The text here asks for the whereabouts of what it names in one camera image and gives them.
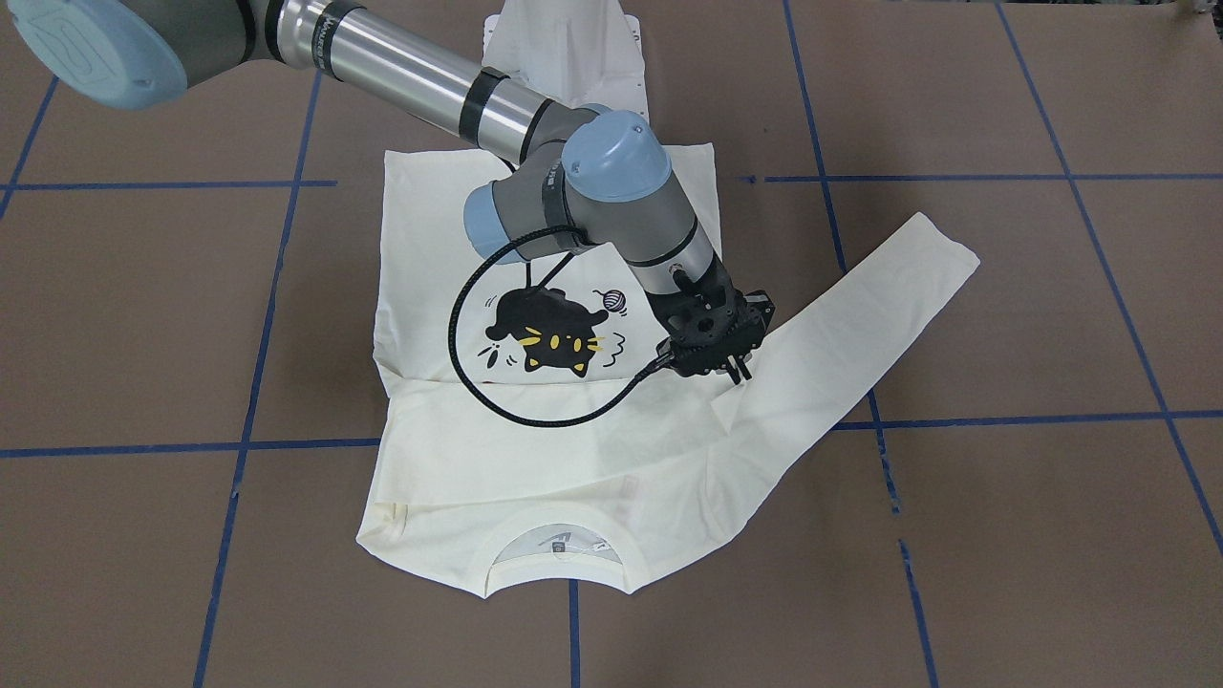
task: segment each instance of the brown floor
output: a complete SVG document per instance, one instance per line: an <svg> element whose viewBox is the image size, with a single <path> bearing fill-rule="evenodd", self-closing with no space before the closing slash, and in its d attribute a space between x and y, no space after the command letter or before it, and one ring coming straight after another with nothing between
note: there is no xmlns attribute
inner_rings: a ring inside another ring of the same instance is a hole
<svg viewBox="0 0 1223 688"><path fill-rule="evenodd" d="M500 2L371 5L478 59ZM624 5L781 317L915 210L981 255L877 395L631 598L391 569L353 543L382 154L462 143L273 64L110 111L5 24L0 686L1223 684L1210 20Z"/></svg>

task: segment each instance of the black cat graphic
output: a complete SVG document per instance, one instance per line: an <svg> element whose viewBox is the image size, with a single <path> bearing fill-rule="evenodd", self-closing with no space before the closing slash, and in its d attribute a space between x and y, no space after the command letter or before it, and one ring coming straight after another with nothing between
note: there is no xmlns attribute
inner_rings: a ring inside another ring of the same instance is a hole
<svg viewBox="0 0 1223 688"><path fill-rule="evenodd" d="M608 312L589 312L586 306L565 298L560 288L527 286L506 291L497 303L497 320L484 330L493 341L514 336L526 351L523 370L541 368L569 369L586 378L591 359L600 352L594 325L608 319Z"/></svg>

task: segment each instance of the black cable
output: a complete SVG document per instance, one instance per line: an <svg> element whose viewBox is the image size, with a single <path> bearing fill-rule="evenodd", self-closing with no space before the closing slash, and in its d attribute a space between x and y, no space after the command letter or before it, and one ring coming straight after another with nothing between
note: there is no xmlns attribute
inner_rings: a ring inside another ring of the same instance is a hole
<svg viewBox="0 0 1223 688"><path fill-rule="evenodd" d="M544 236L552 236L553 233L560 233L563 231L581 232L581 230L574 226L554 225L545 229L532 231L531 233L525 233L510 241L505 246L501 246L495 252L493 252L493 254L489 255L488 259L486 259L483 263L481 263L478 268L476 268L476 271L471 274L471 276L467 279L467 282L464 284L462 288L459 290L459 296L455 297L454 308L451 308L450 310L450 328L446 332L446 343L450 349L450 365L454 367L455 375L459 376L459 381L464 384L464 387L466 387L468 392L471 392L472 397L475 397L481 404L484 404L484 407L488 408L488 411L495 413L497 415L504 418L505 420L510 420L519 425L526 425L531 428L571 428L575 425L581 425L587 422L592 422L599 418L600 415L610 412L616 404L623 402L624 398L629 396L629 392L632 392L632 389L640 385L642 380L646 380L651 375L663 370L664 368L667 368L668 364L671 363L670 354L663 354L662 357L658 357L653 362L649 362L649 364L647 364L646 368L641 369L637 373L637 375L632 376L629 384L624 386L624 390L616 393L616 396L613 397L610 402L603 404L598 409L594 409L593 412L586 415L565 420L536 420L512 414L503 409L501 407L498 407L492 400L486 397L483 392L481 392L479 389L476 387L476 384L473 384L471 379L467 378L467 374L464 373L462 370L462 364L459 363L459 346L457 346L459 312L462 309L464 303L467 301L467 295L471 293L471 290L476 286L476 282L479 281L479 277L484 276L484 273L492 269L492 266L497 264L497 260L504 258L506 254L509 254L510 251L516 249L519 246L522 246L523 243L534 241L536 238L543 238Z"/></svg>
<svg viewBox="0 0 1223 688"><path fill-rule="evenodd" d="M560 270L565 269L565 265L567 265L569 260L572 259L574 259L572 253L565 253L565 257L561 258L559 263L556 263L556 266L552 268L552 270L548 271L548 274L545 274L544 277L539 280L539 284L536 285L536 288L543 288L544 286L548 286L548 282L552 281L552 277L556 276L556 274L559 274Z"/></svg>

